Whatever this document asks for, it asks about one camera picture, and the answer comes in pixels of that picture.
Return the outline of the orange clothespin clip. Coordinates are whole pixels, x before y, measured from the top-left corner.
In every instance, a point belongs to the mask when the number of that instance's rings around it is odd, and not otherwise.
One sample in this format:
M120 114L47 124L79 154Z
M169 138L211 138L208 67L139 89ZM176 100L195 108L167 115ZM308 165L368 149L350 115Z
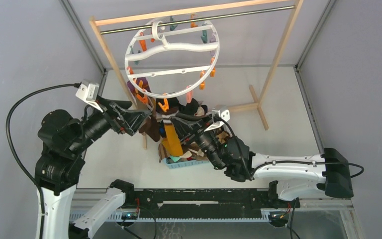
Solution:
M149 99L148 96L142 92L140 92L138 89L135 89L135 97L143 104L148 105Z
M165 113L170 109L170 107L169 107L169 100L168 100L167 97L160 98L157 101L157 104L158 104L160 110L162 110Z

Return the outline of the mustard yellow brown sock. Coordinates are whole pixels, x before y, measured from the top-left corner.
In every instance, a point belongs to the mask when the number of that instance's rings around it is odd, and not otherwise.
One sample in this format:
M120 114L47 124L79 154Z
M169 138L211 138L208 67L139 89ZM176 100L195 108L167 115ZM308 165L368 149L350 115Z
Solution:
M169 155L174 157L179 157L184 154L181 142L170 119L170 117L175 116L178 112L179 108L174 107L161 114L162 122L166 132L166 138L162 140L162 145L165 147Z

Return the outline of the tan brown sock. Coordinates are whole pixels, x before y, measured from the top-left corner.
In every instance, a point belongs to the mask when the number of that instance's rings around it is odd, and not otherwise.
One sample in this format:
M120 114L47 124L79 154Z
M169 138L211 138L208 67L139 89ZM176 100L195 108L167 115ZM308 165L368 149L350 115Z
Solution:
M153 106L148 106L141 101L137 101L137 107L139 110L150 110L151 114L146 119L145 123L140 127L139 133L146 133L154 142L158 142L161 138L159 132L159 123L156 120L156 110Z

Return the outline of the purple striped sock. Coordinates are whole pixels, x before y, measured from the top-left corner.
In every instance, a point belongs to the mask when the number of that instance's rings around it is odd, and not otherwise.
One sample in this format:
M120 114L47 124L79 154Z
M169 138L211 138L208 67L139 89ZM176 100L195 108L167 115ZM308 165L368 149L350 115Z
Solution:
M135 84L137 86L139 86L139 88L141 88L143 90L146 90L148 92L151 92L151 89L150 89L150 86L149 86L147 78L145 78L145 77L136 78L135 79ZM127 82L127 86L129 88L130 92L135 96L135 89L136 89L136 87L134 87L134 85L130 81Z

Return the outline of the white round clip hanger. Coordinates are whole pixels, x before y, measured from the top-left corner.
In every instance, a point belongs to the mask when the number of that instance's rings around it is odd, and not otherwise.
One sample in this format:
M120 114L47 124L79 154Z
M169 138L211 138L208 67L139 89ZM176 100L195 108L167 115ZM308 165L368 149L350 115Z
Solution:
M189 26L169 28L159 26L166 21L156 18L149 22L152 28L138 30L130 40L124 55L127 82L140 92L153 98L173 98L185 95L191 86L204 89L205 81L214 77L220 53L218 31L210 20L193 22ZM200 36L207 30L208 43ZM135 79L145 77L148 81L183 80L183 86L170 92L148 92L135 84Z

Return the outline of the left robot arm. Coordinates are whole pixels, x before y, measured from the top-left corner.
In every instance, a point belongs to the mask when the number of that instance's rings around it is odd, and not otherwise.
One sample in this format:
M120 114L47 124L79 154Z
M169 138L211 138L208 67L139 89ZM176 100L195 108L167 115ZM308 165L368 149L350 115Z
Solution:
M71 202L83 153L107 131L134 135L151 115L149 110L132 110L130 101L96 99L97 108L84 120L66 110L54 110L42 120L38 137L43 141L35 166L38 199L44 211L38 215L39 239L91 239L116 208L131 207L136 200L131 183L115 180L104 196L83 219L69 222Z

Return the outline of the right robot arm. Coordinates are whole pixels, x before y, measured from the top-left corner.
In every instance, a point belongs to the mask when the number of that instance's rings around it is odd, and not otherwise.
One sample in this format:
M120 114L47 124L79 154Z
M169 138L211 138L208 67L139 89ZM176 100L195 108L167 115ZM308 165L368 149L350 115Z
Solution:
M350 199L354 196L349 161L336 149L309 156L272 156L255 153L231 132L224 143L215 130L230 127L229 110L204 116L177 113L169 117L180 143L196 143L215 170L236 182L269 180L268 202L281 207L286 201L323 192L326 196Z

